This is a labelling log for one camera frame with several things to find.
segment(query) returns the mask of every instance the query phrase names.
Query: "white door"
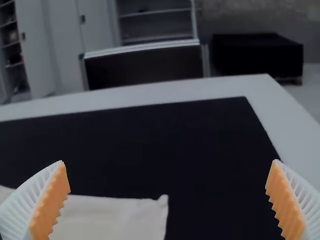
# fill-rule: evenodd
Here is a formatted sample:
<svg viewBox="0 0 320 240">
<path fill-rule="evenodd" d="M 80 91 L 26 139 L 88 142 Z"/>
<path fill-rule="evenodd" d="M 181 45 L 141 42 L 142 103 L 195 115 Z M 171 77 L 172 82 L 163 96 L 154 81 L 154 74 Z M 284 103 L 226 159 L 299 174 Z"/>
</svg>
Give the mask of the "white door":
<svg viewBox="0 0 320 240">
<path fill-rule="evenodd" d="M 16 0 L 15 7 L 32 98 L 51 95 L 56 91 L 56 73 L 42 0 Z"/>
<path fill-rule="evenodd" d="M 77 0 L 82 40 L 86 52 L 114 48 L 110 0 Z"/>
</svg>

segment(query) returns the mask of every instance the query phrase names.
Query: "gray floor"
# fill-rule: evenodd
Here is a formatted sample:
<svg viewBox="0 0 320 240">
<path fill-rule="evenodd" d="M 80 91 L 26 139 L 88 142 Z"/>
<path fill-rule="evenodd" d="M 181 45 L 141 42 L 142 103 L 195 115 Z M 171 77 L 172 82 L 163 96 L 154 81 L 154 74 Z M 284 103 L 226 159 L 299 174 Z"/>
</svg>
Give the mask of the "gray floor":
<svg viewBox="0 0 320 240">
<path fill-rule="evenodd" d="M 320 123 L 320 64 L 305 64 L 302 86 L 283 86 Z"/>
</svg>

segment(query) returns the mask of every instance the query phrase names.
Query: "door handle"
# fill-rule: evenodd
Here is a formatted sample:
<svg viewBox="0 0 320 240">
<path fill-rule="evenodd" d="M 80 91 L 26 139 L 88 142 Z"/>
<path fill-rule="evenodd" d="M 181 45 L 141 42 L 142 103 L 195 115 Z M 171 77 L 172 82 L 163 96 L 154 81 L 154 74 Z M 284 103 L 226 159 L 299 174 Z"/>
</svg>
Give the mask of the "door handle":
<svg viewBox="0 0 320 240">
<path fill-rule="evenodd" d="M 26 33 L 24 31 L 21 33 L 21 40 L 22 41 L 26 40 Z"/>
<path fill-rule="evenodd" d="M 86 23 L 86 15 L 81 15 L 80 16 L 80 24 L 85 24 Z"/>
</svg>

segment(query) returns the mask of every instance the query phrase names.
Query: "white towel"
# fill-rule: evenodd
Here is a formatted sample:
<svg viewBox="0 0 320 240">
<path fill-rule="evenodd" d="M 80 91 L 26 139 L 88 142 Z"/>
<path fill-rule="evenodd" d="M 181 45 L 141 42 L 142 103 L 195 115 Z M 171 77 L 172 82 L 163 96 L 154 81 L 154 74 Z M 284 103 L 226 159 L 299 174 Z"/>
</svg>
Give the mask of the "white towel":
<svg viewBox="0 0 320 240">
<path fill-rule="evenodd" d="M 0 186 L 0 203 L 14 189 Z M 158 200 L 69 195 L 51 240 L 164 240 L 168 196 Z"/>
</svg>

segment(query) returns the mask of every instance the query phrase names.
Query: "black tablecloth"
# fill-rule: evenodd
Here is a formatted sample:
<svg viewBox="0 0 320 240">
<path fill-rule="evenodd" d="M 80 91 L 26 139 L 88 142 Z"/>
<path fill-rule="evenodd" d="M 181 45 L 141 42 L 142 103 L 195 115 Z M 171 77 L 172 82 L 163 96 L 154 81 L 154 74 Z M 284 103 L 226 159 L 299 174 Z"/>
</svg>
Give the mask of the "black tablecloth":
<svg viewBox="0 0 320 240">
<path fill-rule="evenodd" d="M 245 97 L 0 123 L 0 184 L 63 160 L 73 194 L 169 195 L 166 240 L 282 239 L 265 195 L 278 154 Z"/>
</svg>

